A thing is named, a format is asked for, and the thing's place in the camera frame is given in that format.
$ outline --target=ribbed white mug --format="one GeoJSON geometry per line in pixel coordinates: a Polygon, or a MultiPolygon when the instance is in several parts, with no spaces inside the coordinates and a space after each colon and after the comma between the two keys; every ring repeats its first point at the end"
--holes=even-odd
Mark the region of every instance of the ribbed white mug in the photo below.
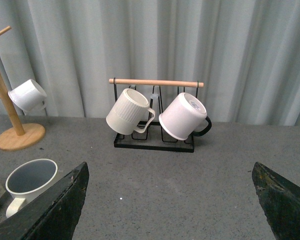
{"type": "Polygon", "coordinates": [[[150,103],[144,95],[134,89],[126,88],[106,116],[106,122],[119,134],[130,135],[133,131],[142,134],[155,116],[156,112],[150,108],[150,103]],[[153,117],[148,120],[144,128],[139,128],[138,123],[147,111],[152,113],[153,117]]]}
{"type": "Polygon", "coordinates": [[[16,214],[61,177],[56,162],[51,159],[35,159],[17,167],[5,182],[6,190],[13,197],[6,210],[6,217],[16,214]]]}
{"type": "Polygon", "coordinates": [[[32,110],[42,110],[46,107],[46,103],[42,104],[42,102],[46,99],[47,94],[33,79],[29,79],[15,89],[8,91],[8,95],[12,102],[25,113],[32,110]]]}
{"type": "Polygon", "coordinates": [[[173,138],[186,140],[192,133],[194,136],[206,134],[212,126],[205,106],[189,93],[180,93],[166,110],[159,115],[163,129],[173,138]],[[194,131],[204,120],[208,126],[202,131],[194,131]]]}

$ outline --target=upside-down mug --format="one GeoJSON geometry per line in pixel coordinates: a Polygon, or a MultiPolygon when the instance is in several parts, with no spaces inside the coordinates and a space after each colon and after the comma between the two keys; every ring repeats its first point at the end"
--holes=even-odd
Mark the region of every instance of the upside-down mug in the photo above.
{"type": "Polygon", "coordinates": [[[130,135],[133,131],[144,133],[148,125],[155,119],[156,112],[150,108],[148,99],[140,92],[126,88],[115,102],[106,122],[110,128],[122,135],[130,135]],[[146,112],[152,113],[144,128],[139,128],[138,123],[146,112]]]}
{"type": "Polygon", "coordinates": [[[46,103],[43,104],[43,101],[47,94],[33,79],[29,79],[15,89],[8,91],[8,95],[12,102],[25,113],[32,110],[42,110],[46,107],[46,103]]]}
{"type": "Polygon", "coordinates": [[[163,129],[173,138],[186,140],[192,133],[199,137],[206,134],[212,127],[205,106],[189,93],[180,93],[159,115],[159,122],[163,129]],[[203,122],[208,125],[201,131],[195,129],[203,122]]]}

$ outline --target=wooden mug tree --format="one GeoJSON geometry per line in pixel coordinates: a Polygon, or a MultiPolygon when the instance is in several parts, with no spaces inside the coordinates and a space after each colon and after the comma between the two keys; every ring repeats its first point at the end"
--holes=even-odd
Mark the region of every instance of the wooden mug tree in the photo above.
{"type": "MultiPolygon", "coordinates": [[[[0,35],[11,29],[7,26],[0,35]]],[[[17,111],[8,95],[8,89],[0,73],[0,99],[12,123],[12,128],[0,135],[0,149],[5,151],[22,150],[39,142],[46,133],[45,128],[37,123],[21,124],[17,111]]]]}

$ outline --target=curtain fold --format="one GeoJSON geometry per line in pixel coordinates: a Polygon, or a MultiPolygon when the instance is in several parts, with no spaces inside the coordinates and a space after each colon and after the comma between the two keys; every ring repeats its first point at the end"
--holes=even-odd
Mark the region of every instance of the curtain fold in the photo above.
{"type": "MultiPolygon", "coordinates": [[[[6,26],[7,87],[35,79],[48,96],[33,115],[104,118],[117,77],[204,82],[213,122],[300,125],[300,0],[2,0],[6,26]]],[[[177,91],[162,93],[167,107],[177,91]]]]}

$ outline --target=mug rack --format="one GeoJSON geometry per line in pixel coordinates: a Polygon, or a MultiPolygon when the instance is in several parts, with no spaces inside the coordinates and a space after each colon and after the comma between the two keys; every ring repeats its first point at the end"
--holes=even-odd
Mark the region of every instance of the mug rack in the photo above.
{"type": "MultiPolygon", "coordinates": [[[[177,95],[181,91],[185,92],[186,88],[196,88],[195,97],[198,97],[199,88],[203,88],[203,82],[188,82],[188,81],[169,81],[169,80],[145,80],[145,79],[117,79],[110,78],[109,83],[113,84],[114,99],[118,100],[117,85],[128,85],[129,88],[137,90],[137,85],[152,86],[150,96],[150,108],[153,108],[154,102],[157,101],[159,114],[163,113],[163,97],[161,86],[176,87],[177,95]]],[[[140,121],[138,126],[144,127],[148,121],[140,121]]],[[[160,150],[170,152],[193,153],[195,151],[195,140],[193,134],[184,140],[177,140],[171,137],[161,127],[159,121],[152,121],[144,133],[133,132],[131,135],[122,135],[118,133],[113,141],[115,148],[126,149],[145,149],[145,150],[160,150]]]]}
{"type": "MultiPolygon", "coordinates": [[[[0,31],[0,36],[12,29],[10,26],[0,31]]],[[[38,123],[22,124],[17,111],[8,95],[8,89],[0,73],[0,99],[12,123],[12,128],[0,134],[0,149],[17,151],[28,148],[39,142],[46,134],[44,126],[38,123]]]]}

